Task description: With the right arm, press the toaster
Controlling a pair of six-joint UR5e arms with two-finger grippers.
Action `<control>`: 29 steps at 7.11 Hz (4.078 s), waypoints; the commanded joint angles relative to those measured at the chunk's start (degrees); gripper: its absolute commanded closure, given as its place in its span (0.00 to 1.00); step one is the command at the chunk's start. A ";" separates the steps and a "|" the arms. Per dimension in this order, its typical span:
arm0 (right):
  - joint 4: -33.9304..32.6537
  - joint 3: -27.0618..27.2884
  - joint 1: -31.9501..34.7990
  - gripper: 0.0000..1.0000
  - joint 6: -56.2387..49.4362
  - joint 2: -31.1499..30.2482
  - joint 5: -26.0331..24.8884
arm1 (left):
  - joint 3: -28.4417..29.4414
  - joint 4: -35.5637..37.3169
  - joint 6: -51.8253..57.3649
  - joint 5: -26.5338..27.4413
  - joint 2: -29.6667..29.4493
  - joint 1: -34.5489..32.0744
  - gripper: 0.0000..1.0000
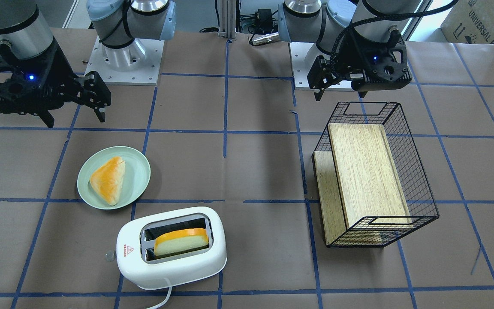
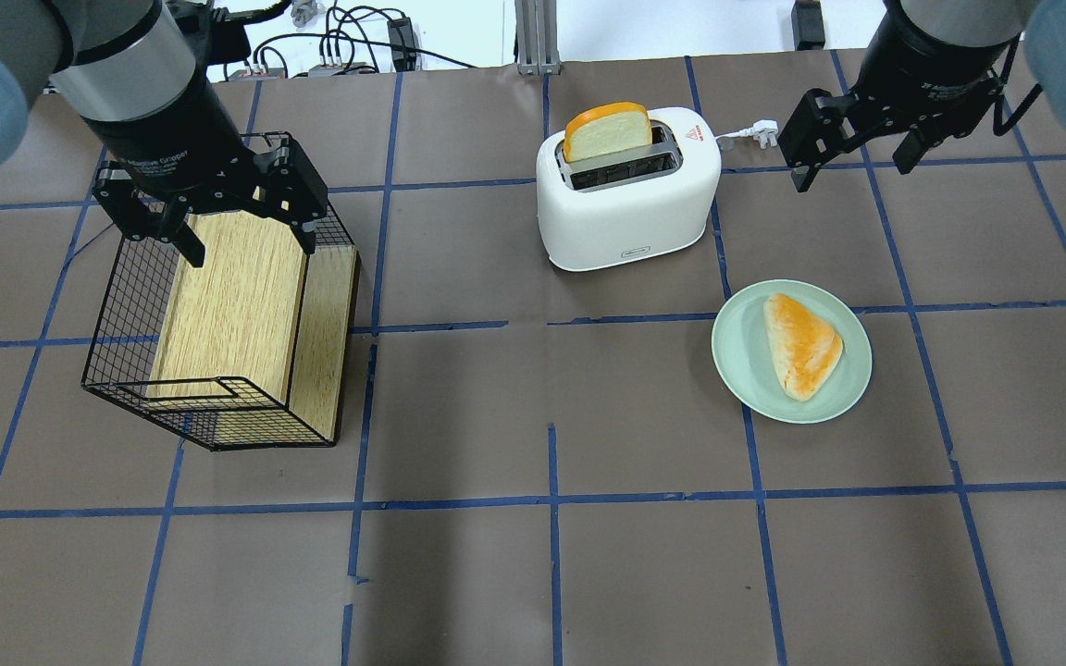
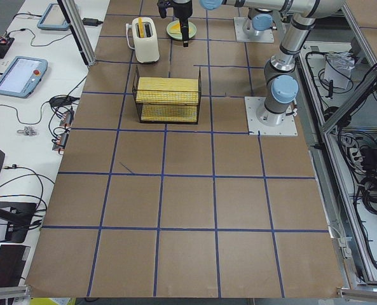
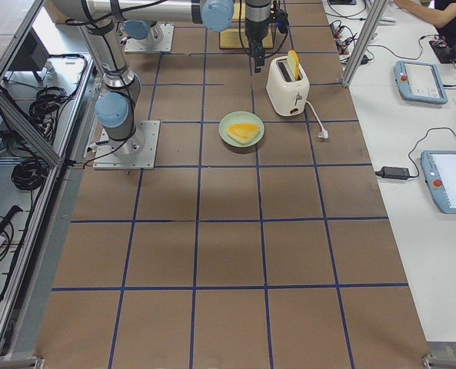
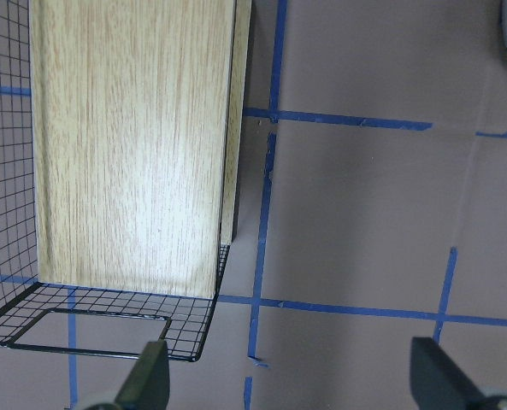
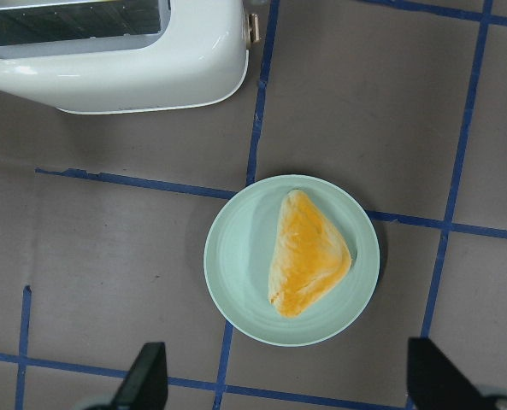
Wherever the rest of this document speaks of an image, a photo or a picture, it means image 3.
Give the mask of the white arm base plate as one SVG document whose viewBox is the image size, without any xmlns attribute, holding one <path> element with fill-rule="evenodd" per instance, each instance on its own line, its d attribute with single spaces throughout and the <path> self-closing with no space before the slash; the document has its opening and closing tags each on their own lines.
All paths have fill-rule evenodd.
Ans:
<svg viewBox="0 0 377 305">
<path fill-rule="evenodd" d="M 298 135 L 294 116 L 286 116 L 278 126 L 267 126 L 257 118 L 259 106 L 264 105 L 264 97 L 245 97 L 245 110 L 249 135 L 268 137 L 296 137 Z"/>
<path fill-rule="evenodd" d="M 235 36 L 238 42 L 247 43 L 273 43 L 274 37 L 271 29 L 255 31 L 247 17 L 235 17 Z"/>
</svg>

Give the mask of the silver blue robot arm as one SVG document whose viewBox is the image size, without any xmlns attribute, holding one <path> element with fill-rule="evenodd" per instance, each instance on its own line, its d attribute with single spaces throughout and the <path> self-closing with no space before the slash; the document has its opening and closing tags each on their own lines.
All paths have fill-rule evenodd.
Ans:
<svg viewBox="0 0 377 305">
<path fill-rule="evenodd" d="M 174 16 L 179 21 L 182 38 L 183 40 L 188 40 L 188 19 L 193 14 L 192 1 L 158 1 L 157 7 L 161 18 L 165 18 L 167 16 L 168 8 L 172 8 L 174 10 Z M 273 21 L 272 17 L 267 13 L 258 14 L 255 17 L 251 17 L 250 20 L 250 29 L 254 29 L 256 31 L 264 31 L 269 29 Z"/>
<path fill-rule="evenodd" d="M 299 55 L 315 21 L 336 13 L 344 1 L 200 1 L 205 10 L 222 5 L 237 8 L 273 10 L 292 13 L 289 28 L 281 40 L 280 49 L 266 63 L 264 76 L 268 89 L 264 104 L 256 111 L 257 119 L 266 126 L 276 127 L 286 117 L 286 110 L 298 94 L 299 85 L 293 78 L 295 58 Z"/>
</svg>

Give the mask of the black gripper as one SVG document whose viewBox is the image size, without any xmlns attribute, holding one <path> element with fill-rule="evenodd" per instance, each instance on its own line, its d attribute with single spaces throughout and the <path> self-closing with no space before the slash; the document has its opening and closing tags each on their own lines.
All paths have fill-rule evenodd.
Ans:
<svg viewBox="0 0 377 305">
<path fill-rule="evenodd" d="M 161 18 L 167 17 L 167 9 L 171 6 L 172 5 L 169 0 L 158 0 L 157 7 Z"/>
<path fill-rule="evenodd" d="M 187 48 L 189 45 L 189 17 L 193 14 L 192 0 L 171 0 L 171 5 L 174 10 L 174 16 L 179 19 L 181 26 L 181 36 L 183 47 Z"/>
</svg>

